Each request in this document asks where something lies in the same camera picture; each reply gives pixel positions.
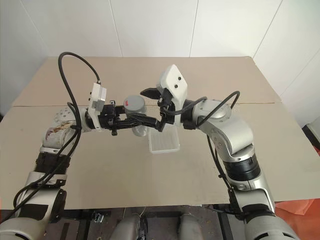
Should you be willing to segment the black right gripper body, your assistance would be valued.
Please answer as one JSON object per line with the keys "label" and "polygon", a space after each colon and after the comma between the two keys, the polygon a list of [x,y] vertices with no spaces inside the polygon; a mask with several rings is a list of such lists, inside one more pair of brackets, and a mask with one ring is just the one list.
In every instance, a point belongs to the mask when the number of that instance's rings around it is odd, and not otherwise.
{"label": "black right gripper body", "polygon": [[173,125],[175,122],[175,116],[170,115],[170,111],[175,111],[175,107],[172,103],[173,96],[168,89],[164,89],[157,102],[160,110],[161,120],[159,123],[158,131],[162,132],[166,124]]}

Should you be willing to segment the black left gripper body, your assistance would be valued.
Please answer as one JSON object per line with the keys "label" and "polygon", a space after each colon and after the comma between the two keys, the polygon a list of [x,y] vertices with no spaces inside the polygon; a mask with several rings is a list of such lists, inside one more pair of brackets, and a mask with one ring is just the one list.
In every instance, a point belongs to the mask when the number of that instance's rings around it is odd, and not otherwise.
{"label": "black left gripper body", "polygon": [[116,101],[111,100],[109,104],[105,104],[99,115],[99,123],[102,129],[110,130],[112,136],[117,136],[116,122],[118,120],[116,111]]}

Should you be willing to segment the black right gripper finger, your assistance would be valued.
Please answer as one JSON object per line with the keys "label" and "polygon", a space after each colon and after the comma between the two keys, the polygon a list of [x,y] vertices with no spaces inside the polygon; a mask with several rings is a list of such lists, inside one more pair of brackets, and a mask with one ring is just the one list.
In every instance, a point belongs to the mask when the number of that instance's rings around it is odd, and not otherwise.
{"label": "black right gripper finger", "polygon": [[130,113],[129,119],[134,121],[135,126],[145,126],[153,129],[159,129],[159,121],[151,116],[142,113]]}
{"label": "black right gripper finger", "polygon": [[140,92],[140,95],[147,97],[149,99],[160,99],[161,92],[156,87],[149,87]]}

